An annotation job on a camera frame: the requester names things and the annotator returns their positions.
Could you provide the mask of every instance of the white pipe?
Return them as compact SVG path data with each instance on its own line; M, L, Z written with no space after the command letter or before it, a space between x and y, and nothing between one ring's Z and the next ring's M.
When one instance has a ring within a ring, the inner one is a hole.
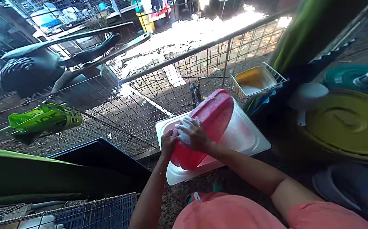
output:
M151 105L153 105L157 109L161 110L163 113L165 113L169 117L174 117L174 115L171 112L169 112L168 110L162 108L160 105L158 105L157 103L155 103L153 100L149 99L147 96L142 95L139 91L133 89L133 87L129 86L128 84L125 84L123 87L126 87L128 90L130 90L133 93L135 93L136 95L142 97L144 100L146 100L147 102L149 102Z

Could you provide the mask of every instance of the orange shirt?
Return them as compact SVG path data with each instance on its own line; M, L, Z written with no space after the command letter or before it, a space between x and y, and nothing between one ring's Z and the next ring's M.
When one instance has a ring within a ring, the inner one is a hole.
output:
M215 194L186 206L173 229L286 229L264 207L246 197ZM368 222L356 213L329 202L296 205L288 212L288 222L294 229L368 229Z

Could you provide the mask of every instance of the teal bucket lid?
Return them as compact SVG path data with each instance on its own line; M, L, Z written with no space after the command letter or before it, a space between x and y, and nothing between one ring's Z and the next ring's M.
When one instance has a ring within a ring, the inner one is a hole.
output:
M361 87L354 80L368 73L368 66L364 65L341 65L327 71L324 84L329 90L350 89L368 94L368 87Z

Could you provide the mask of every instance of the person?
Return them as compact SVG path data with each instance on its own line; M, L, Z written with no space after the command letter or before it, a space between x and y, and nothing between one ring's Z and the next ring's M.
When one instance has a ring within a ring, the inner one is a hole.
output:
M130 229L155 229L161 215L167 165L176 141L188 148L205 152L232 169L243 180L271 197L274 206L294 229L368 229L368 222L339 205L326 202L297 181L272 166L213 142L194 119L176 125L161 137L161 156L133 212ZM174 229L285 229L265 208L242 196L213 192L187 205L178 215Z

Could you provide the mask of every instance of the dish rack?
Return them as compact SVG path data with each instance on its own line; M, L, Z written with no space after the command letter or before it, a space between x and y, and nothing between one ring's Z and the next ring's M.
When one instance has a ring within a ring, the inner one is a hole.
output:
M242 102L243 104L250 104L252 102L252 100L254 98L262 98L262 97L266 97L264 95L268 95L270 96L270 93L272 93L275 89L277 88L281 88L283 83L287 81L287 79L285 79L280 73L278 73L276 70L274 70L270 65L268 65L266 62L262 62L263 67L265 69L267 69L270 74L273 76L273 78L276 80L276 84L272 85L268 88L264 88L260 91L254 92L250 95L247 95L243 89L241 88L241 86L238 84L238 82L236 81L235 77L236 75L231 75L231 88L233 89L233 91L237 94L238 99L240 100L240 102Z

